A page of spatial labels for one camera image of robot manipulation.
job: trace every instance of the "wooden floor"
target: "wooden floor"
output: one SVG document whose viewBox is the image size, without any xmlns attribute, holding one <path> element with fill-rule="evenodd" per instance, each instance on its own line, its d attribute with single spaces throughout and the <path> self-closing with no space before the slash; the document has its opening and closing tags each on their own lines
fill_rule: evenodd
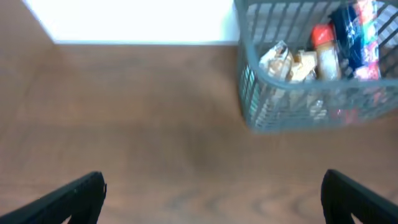
<svg viewBox="0 0 398 224">
<path fill-rule="evenodd" d="M 0 213 L 91 171 L 99 223 L 324 223 L 339 169 L 398 202 L 398 118 L 255 135 L 241 118 L 234 47 L 60 46 L 0 140 Z"/>
</svg>

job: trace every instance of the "bottle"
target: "bottle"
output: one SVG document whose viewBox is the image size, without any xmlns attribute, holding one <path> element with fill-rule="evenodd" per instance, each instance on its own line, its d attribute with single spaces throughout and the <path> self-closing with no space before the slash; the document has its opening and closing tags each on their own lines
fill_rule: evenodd
<svg viewBox="0 0 398 224">
<path fill-rule="evenodd" d="M 318 76 L 323 81 L 339 80 L 337 48 L 332 24 L 316 25 L 312 30 L 312 44 L 318 57 Z"/>
</svg>

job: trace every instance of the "wire basket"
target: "wire basket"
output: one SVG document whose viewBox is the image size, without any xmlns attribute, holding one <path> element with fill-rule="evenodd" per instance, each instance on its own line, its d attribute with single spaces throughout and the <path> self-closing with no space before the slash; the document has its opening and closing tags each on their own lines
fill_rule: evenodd
<svg viewBox="0 0 398 224">
<path fill-rule="evenodd" d="M 292 53 L 310 48 L 312 27 L 348 1 L 234 0 L 240 26 L 238 83 L 247 125 L 260 133 L 340 127 L 374 119 L 398 106 L 398 2 L 377 2 L 382 79 L 287 83 L 259 67 L 283 40 Z"/>
</svg>

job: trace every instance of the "red bottle cap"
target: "red bottle cap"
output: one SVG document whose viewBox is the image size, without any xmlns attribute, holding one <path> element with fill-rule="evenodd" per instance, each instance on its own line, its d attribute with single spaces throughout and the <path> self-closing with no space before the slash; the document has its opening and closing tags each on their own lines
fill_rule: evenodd
<svg viewBox="0 0 398 224">
<path fill-rule="evenodd" d="M 312 29 L 312 44 L 314 47 L 324 44 L 335 39 L 332 24 L 319 24 Z"/>
</svg>

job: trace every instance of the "wrapped snack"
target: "wrapped snack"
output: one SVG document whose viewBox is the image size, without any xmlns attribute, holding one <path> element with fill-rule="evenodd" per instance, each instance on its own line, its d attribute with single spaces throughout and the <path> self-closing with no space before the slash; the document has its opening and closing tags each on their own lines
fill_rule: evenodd
<svg viewBox="0 0 398 224">
<path fill-rule="evenodd" d="M 285 44 L 285 42 L 280 41 L 261 57 L 259 66 L 263 71 L 266 72 L 266 75 L 285 81 L 292 63 L 293 56 L 289 52 L 288 46 Z M 262 92 L 265 92 L 266 88 L 272 88 L 270 92 L 271 96 L 261 96 Z M 285 90 L 267 86 L 265 83 L 263 83 L 262 86 L 254 91 L 252 106 L 250 108 L 251 115 L 255 115 L 258 107 L 257 104 L 259 103 L 261 97 L 267 97 L 267 101 L 265 102 L 265 105 L 262 107 L 262 110 L 259 114 L 259 117 L 264 118 L 284 94 Z"/>
<path fill-rule="evenodd" d="M 312 70 L 307 77 L 305 77 L 304 82 L 314 82 L 316 79 L 317 74 L 315 73 L 315 70 Z M 325 105 L 319 91 L 313 90 L 308 94 L 307 108 L 314 121 L 321 121 L 326 118 L 327 110 L 325 109 Z"/>
<path fill-rule="evenodd" d="M 294 62 L 287 81 L 302 82 L 317 66 L 317 53 L 299 51 L 294 57 Z"/>
<path fill-rule="evenodd" d="M 340 57 L 348 61 L 349 70 L 352 71 L 348 78 L 380 79 L 378 67 L 369 75 L 363 72 L 369 66 L 375 68 L 375 64 L 379 61 L 375 21 L 376 1 L 359 0 L 357 3 L 339 7 L 332 12 L 330 17 L 334 25 Z"/>
<path fill-rule="evenodd" d="M 294 57 L 292 69 L 287 75 L 286 80 L 291 83 L 311 82 L 316 79 L 314 72 L 317 66 L 317 53 L 299 51 Z M 294 90 L 290 92 L 290 105 L 294 106 L 297 100 L 304 94 L 303 90 Z"/>
<path fill-rule="evenodd" d="M 273 46 L 264 56 L 260 59 L 260 68 L 268 75 L 279 80 L 285 80 L 286 75 L 292 66 L 293 56 L 285 42 L 280 41 Z"/>
</svg>

